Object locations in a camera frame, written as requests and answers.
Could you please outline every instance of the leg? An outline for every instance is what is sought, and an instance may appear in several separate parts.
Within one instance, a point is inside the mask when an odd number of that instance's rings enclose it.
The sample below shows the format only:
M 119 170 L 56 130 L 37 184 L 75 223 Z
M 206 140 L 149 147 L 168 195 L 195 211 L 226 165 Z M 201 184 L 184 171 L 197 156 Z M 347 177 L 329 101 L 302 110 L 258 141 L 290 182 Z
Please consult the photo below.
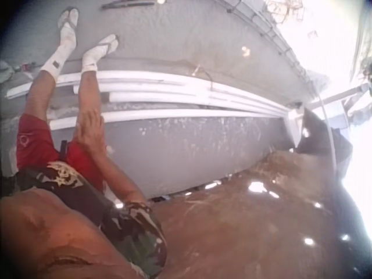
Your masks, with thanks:
M 79 87 L 79 116 L 89 110 L 101 112 L 101 95 L 96 77 L 97 62 L 105 55 L 115 51 L 119 42 L 116 35 L 104 38 L 99 44 L 83 56 L 83 68 Z
M 45 166 L 48 162 L 58 160 L 59 153 L 54 148 L 51 131 L 46 123 L 47 109 L 63 64 L 75 49 L 76 36 L 72 26 L 77 24 L 77 19 L 76 9 L 62 13 L 58 22 L 60 45 L 43 65 L 28 93 L 17 134 L 16 157 L 19 170 L 29 166 Z
M 56 82 L 53 76 L 47 71 L 40 71 L 28 92 L 24 113 L 46 121 L 49 101 L 55 87 Z
M 113 52 L 119 42 L 115 35 L 110 35 L 99 42 L 98 46 L 87 51 L 83 56 L 83 69 L 78 92 L 79 114 L 77 121 L 84 112 L 97 110 L 101 112 L 101 95 L 96 77 L 97 61 L 106 54 Z M 74 139 L 67 148 L 67 163 L 76 169 L 96 189 L 103 192 L 103 176 L 92 161 L 90 156 L 83 150 Z
M 60 45 L 55 53 L 43 65 L 34 80 L 26 102 L 25 114 L 47 120 L 47 109 L 51 100 L 59 73 L 70 54 L 76 47 L 75 28 L 78 19 L 77 9 L 67 9 L 58 21 Z
M 101 113 L 101 95 L 99 93 L 96 71 L 86 71 L 81 75 L 79 87 L 79 116 L 89 110 Z

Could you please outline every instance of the dark object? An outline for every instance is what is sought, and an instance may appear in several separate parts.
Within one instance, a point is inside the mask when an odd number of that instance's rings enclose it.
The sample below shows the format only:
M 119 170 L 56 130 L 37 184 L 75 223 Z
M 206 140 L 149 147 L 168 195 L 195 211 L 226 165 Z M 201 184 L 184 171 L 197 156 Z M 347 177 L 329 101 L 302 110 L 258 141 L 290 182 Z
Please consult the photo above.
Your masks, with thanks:
M 300 109 L 302 106 L 303 103 L 301 101 L 294 101 L 286 104 L 286 107 L 288 107 L 289 109 Z
M 237 6 L 242 2 L 242 0 L 239 0 L 239 2 L 233 6 L 231 9 L 227 9 L 227 13 L 232 13 L 233 11 L 235 11 L 235 9 L 237 8 Z
M 60 143 L 59 160 L 65 162 L 67 156 L 67 141 L 63 140 Z
M 19 71 L 31 72 L 37 67 L 36 62 L 22 64 L 14 68 L 14 71 L 18 73 Z
M 135 2 L 136 0 L 117 0 L 101 6 L 102 10 L 117 9 L 117 8 L 130 8 L 138 6 L 153 6 L 154 2 Z
M 16 177 L 3 176 L 2 170 L 0 171 L 1 171 L 0 198 L 3 198 L 4 196 L 11 196 L 15 191 Z
M 20 271 L 14 265 L 4 248 L 0 249 L 0 274 L 3 279 L 22 279 Z
M 301 138 L 296 152 L 330 158 L 331 145 L 326 123 L 315 113 L 305 109 L 302 127 L 306 128 L 311 136 Z M 332 129 L 332 136 L 336 152 L 337 175 L 344 178 L 352 158 L 353 146 L 335 129 Z

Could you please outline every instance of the white sock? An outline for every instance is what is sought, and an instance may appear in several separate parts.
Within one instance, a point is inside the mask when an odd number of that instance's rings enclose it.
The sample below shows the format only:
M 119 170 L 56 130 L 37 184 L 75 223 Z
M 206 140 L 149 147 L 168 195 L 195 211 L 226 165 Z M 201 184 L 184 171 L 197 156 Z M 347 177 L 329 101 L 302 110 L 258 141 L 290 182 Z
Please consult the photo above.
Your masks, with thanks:
M 106 54 L 109 54 L 116 50 L 119 42 L 116 38 L 116 35 L 111 34 L 104 38 L 99 44 L 108 43 L 110 44 L 110 50 L 107 53 L 108 45 L 98 45 L 90 49 L 83 55 L 82 69 L 81 72 L 85 71 L 97 71 L 97 62 Z
M 78 11 L 72 10 L 70 11 L 72 15 L 70 15 L 70 19 L 74 24 L 77 24 L 78 18 Z M 63 21 L 66 16 L 68 16 L 69 12 L 66 11 L 61 15 L 60 21 Z M 66 62 L 67 58 L 71 55 L 76 47 L 76 35 L 75 31 L 71 28 L 69 23 L 65 23 L 65 25 L 60 30 L 60 45 L 57 48 L 56 52 L 49 58 L 49 60 L 43 65 L 40 70 L 47 71 L 50 73 L 55 81 L 57 82 L 58 76 L 64 63 Z

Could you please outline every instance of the foot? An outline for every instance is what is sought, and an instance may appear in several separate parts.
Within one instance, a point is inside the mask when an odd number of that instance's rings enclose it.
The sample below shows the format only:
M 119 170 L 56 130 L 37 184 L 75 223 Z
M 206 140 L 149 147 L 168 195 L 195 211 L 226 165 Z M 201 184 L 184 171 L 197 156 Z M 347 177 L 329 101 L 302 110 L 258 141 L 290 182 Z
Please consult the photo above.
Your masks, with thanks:
M 102 57 L 114 52 L 119 45 L 117 35 L 111 34 L 101 40 L 97 46 L 90 49 L 83 55 L 83 69 L 85 71 L 97 71 L 97 62 Z
M 58 20 L 60 30 L 60 45 L 73 51 L 76 47 L 76 25 L 79 12 L 76 8 L 67 8 Z

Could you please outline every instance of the black strap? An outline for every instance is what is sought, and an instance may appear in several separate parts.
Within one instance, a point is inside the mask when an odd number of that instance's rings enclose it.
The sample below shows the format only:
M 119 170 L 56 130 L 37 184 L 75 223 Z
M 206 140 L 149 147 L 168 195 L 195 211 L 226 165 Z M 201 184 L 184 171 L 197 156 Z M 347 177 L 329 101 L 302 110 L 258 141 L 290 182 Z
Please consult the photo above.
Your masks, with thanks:
M 67 158 L 67 141 L 63 140 L 60 143 L 59 160 L 65 162 Z

